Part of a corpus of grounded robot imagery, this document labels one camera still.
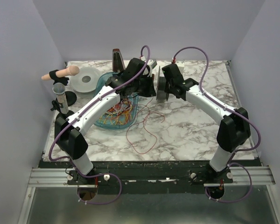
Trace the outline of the dark grey cable spool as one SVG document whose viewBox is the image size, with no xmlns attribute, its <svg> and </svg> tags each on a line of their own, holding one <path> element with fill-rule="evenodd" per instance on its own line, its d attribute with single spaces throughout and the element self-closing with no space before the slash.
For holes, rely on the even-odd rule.
<svg viewBox="0 0 280 224">
<path fill-rule="evenodd" d="M 157 88 L 156 88 L 156 100 L 158 102 L 168 101 L 169 94 L 165 92 L 166 88 L 166 79 L 161 76 L 161 67 L 158 69 L 157 75 Z"/>
</svg>

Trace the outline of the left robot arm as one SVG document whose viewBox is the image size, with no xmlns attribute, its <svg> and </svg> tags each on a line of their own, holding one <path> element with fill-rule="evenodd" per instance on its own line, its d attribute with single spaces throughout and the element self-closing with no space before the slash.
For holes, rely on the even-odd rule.
<svg viewBox="0 0 280 224">
<path fill-rule="evenodd" d="M 94 166 L 87 155 L 84 136 L 91 126 L 111 107 L 132 94 L 143 97 L 156 95 L 152 69 L 156 61 L 133 58 L 125 70 L 108 77 L 101 90 L 78 112 L 55 120 L 54 144 L 58 145 L 83 175 Z"/>
</svg>

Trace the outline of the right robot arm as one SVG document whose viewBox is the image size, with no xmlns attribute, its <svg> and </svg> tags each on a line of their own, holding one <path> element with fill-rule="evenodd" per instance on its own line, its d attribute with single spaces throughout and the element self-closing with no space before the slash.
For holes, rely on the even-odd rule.
<svg viewBox="0 0 280 224">
<path fill-rule="evenodd" d="M 251 136 L 248 112 L 243 107 L 238 109 L 224 105 L 214 96 L 206 97 L 200 85 L 192 78 L 184 79 L 175 63 L 164 66 L 162 72 L 166 79 L 165 92 L 181 98 L 208 114 L 218 125 L 218 148 L 210 160 L 210 167 L 215 172 L 223 171 L 234 151 Z"/>
</svg>

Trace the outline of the blue transparent plastic bin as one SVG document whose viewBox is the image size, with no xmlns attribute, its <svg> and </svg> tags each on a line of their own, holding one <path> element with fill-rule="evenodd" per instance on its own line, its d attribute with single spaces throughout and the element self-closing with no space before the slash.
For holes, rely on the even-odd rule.
<svg viewBox="0 0 280 224">
<path fill-rule="evenodd" d="M 138 111 L 138 94 L 132 93 L 108 109 L 94 125 L 103 129 L 125 129 L 133 124 Z"/>
</svg>

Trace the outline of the brown metronome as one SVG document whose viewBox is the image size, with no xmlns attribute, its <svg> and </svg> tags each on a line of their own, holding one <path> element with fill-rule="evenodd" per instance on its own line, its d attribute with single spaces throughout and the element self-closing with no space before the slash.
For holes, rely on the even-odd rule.
<svg viewBox="0 0 280 224">
<path fill-rule="evenodd" d="M 121 72 L 125 70 L 125 63 L 119 49 L 112 50 L 112 71 Z"/>
</svg>

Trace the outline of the pink microphone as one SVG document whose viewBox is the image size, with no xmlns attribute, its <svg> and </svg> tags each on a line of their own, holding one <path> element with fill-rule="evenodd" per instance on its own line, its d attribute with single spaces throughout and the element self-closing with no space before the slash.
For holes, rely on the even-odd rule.
<svg viewBox="0 0 280 224">
<path fill-rule="evenodd" d="M 80 72 L 80 69 L 77 66 L 69 66 L 66 69 L 56 71 L 56 76 L 58 78 L 65 77 L 65 76 L 75 76 Z M 42 80 L 47 81 L 52 79 L 49 74 L 42 76 Z"/>
</svg>

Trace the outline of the black microphone stand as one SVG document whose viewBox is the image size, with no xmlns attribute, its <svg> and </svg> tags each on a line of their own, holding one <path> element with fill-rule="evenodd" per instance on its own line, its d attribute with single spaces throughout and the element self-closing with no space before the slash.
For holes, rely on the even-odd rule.
<svg viewBox="0 0 280 224">
<path fill-rule="evenodd" d="M 49 72 L 49 76 L 54 80 L 54 84 L 55 83 L 62 83 L 63 85 L 67 86 L 69 78 L 67 76 L 58 78 L 56 76 L 56 71 L 58 71 L 58 70 L 53 70 L 53 71 Z M 77 101 L 76 94 L 72 91 L 66 91 L 65 94 L 66 94 L 66 99 L 67 99 L 68 106 L 74 105 Z"/>
<path fill-rule="evenodd" d="M 50 110 L 58 111 L 56 118 L 62 117 L 64 119 L 67 119 L 69 116 L 74 114 L 73 111 L 69 110 L 68 108 L 65 108 L 62 103 L 59 103 L 57 99 L 52 100 L 51 103 L 52 103 L 52 108 Z"/>
</svg>

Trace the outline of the silver microphone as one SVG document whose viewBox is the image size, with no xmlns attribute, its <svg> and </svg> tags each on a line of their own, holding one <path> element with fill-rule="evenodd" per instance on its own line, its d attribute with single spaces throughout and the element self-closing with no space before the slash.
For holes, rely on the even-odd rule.
<svg viewBox="0 0 280 224">
<path fill-rule="evenodd" d="M 69 112 L 68 103 L 65 94 L 65 86 L 62 83 L 55 83 L 52 88 L 53 92 L 56 94 L 56 100 L 62 114 L 67 114 Z"/>
</svg>

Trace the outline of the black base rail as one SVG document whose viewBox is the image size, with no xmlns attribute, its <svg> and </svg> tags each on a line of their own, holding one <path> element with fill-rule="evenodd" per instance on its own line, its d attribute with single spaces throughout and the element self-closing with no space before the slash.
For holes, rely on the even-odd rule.
<svg viewBox="0 0 280 224">
<path fill-rule="evenodd" d="M 68 174 L 68 184 L 97 188 L 99 194 L 204 193 L 205 186 L 233 182 L 231 171 L 215 173 L 208 161 L 108 161 L 94 162 L 88 178 L 77 171 Z"/>
</svg>

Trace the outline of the aluminium rail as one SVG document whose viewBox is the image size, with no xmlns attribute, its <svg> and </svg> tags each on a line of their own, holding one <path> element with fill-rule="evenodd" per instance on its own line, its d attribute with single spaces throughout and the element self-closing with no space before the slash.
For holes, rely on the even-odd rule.
<svg viewBox="0 0 280 224">
<path fill-rule="evenodd" d="M 30 173 L 28 187 L 67 187 L 67 176 L 64 168 L 34 168 Z"/>
</svg>

